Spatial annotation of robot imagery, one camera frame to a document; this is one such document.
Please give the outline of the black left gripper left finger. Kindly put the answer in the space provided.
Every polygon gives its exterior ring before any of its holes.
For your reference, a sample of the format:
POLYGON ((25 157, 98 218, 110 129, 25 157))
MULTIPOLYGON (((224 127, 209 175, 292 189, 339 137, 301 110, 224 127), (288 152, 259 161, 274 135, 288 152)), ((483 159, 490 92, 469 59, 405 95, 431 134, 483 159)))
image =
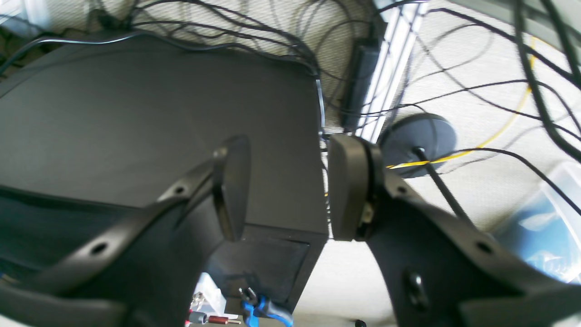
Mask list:
POLYGON ((183 327, 212 254, 243 236, 247 136, 226 139, 151 205, 48 269, 1 287, 1 315, 32 327, 183 327))

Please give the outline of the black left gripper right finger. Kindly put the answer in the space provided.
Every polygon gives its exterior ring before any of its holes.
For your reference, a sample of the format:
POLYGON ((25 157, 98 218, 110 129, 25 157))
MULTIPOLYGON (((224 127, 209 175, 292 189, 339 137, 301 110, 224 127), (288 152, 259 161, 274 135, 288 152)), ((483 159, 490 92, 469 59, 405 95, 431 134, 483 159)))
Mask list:
POLYGON ((534 269, 385 169, 377 145, 328 142, 336 241, 365 242, 399 327, 554 327, 580 321, 578 284, 534 269))

